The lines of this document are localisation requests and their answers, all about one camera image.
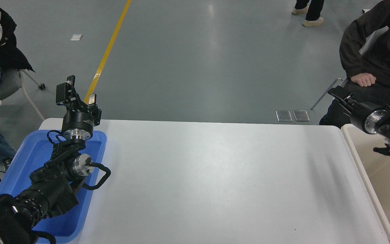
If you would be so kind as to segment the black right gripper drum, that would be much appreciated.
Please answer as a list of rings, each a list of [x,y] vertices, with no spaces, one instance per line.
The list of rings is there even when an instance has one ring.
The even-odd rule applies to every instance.
[[[356,102],[352,106],[351,123],[367,134],[375,134],[377,105],[372,102]]]

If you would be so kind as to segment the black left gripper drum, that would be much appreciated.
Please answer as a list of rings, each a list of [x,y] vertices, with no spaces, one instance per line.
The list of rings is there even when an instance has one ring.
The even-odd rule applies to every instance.
[[[93,116],[90,113],[68,110],[63,117],[61,132],[65,133],[77,129],[92,134],[93,122]]]

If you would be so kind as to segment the person's hand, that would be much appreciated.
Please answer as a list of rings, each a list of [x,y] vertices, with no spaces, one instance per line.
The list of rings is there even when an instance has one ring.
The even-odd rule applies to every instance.
[[[369,87],[375,84],[376,77],[373,74],[362,73],[351,76],[350,80],[361,87]]]

